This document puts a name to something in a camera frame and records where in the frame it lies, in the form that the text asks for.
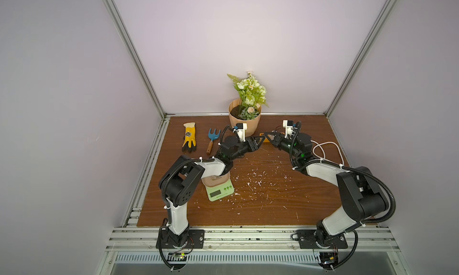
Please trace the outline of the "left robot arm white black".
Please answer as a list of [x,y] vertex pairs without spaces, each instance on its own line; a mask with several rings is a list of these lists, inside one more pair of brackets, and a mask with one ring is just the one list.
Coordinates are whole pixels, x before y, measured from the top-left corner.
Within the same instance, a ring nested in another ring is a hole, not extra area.
[[161,178],[161,199],[167,210],[158,232],[157,249],[203,247],[205,231],[191,228],[187,204],[202,178],[224,176],[233,168],[234,160],[260,149],[265,136],[246,136],[245,128],[227,126],[233,134],[222,138],[216,154],[208,159],[180,156]]

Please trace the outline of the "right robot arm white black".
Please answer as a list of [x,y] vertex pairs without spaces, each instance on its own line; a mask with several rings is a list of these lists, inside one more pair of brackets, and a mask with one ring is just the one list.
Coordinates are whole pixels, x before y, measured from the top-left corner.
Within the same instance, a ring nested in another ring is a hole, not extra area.
[[341,206],[316,226],[313,240],[318,247],[327,249],[344,233],[367,223],[387,221],[394,215],[393,193],[368,168],[352,168],[316,155],[316,146],[311,136],[301,132],[300,122],[284,121],[283,127],[284,133],[267,132],[265,137],[274,147],[289,154],[293,170],[339,189]]

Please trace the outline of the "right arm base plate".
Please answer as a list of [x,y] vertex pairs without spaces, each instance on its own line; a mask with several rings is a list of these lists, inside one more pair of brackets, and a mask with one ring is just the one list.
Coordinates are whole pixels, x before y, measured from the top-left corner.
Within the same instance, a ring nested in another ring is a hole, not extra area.
[[296,230],[290,235],[299,243],[301,249],[347,249],[348,244],[343,233],[330,236],[322,230]]

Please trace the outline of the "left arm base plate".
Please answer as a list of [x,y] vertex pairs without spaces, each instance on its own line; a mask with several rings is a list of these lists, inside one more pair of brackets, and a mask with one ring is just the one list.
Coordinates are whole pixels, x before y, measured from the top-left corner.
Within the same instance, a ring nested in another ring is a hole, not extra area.
[[158,234],[157,249],[203,249],[205,231],[202,229],[186,229],[177,235],[168,228],[163,228]]

